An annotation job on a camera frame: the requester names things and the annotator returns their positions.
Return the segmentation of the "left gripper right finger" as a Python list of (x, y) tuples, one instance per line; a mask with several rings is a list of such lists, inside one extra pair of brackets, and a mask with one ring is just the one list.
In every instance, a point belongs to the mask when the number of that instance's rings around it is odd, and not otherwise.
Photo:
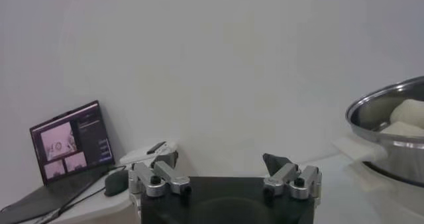
[(318, 167), (306, 166), (303, 170), (286, 157), (265, 153), (262, 155), (269, 176), (264, 178), (266, 199), (287, 192), (297, 200), (321, 200), (322, 172)]

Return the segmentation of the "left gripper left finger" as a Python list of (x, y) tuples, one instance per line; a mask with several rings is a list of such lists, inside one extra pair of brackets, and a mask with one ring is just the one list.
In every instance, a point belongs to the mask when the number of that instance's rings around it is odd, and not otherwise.
[(172, 194), (187, 196), (191, 193), (191, 180), (175, 169), (178, 152), (159, 155), (150, 164), (132, 163), (129, 169), (129, 191), (131, 194), (145, 193), (148, 197), (162, 197), (166, 186)]

